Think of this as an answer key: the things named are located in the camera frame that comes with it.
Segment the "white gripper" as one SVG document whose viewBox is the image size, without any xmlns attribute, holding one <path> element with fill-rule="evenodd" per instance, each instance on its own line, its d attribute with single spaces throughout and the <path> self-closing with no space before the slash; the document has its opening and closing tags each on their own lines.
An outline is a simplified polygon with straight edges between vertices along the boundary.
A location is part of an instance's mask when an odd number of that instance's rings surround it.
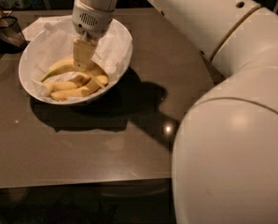
<svg viewBox="0 0 278 224">
<path fill-rule="evenodd" d="M 88 39 L 98 40 L 102 38 L 109 29 L 113 19 L 112 11 L 103 11 L 89 7 L 75 0 L 72 14 L 72 23 L 76 32 Z M 73 44 L 74 67 L 78 71 L 91 70 L 93 61 L 91 60 L 97 48 L 95 41 L 84 41 L 76 38 Z"/>
</svg>

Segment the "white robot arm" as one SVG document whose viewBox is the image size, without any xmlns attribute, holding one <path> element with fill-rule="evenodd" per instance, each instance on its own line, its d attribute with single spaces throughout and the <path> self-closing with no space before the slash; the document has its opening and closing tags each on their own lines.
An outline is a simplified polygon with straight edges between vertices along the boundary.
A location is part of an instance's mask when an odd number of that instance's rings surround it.
<svg viewBox="0 0 278 224">
<path fill-rule="evenodd" d="M 174 141 L 178 224 L 278 224 L 278 16 L 252 0 L 147 0 L 225 80 Z"/>
</svg>

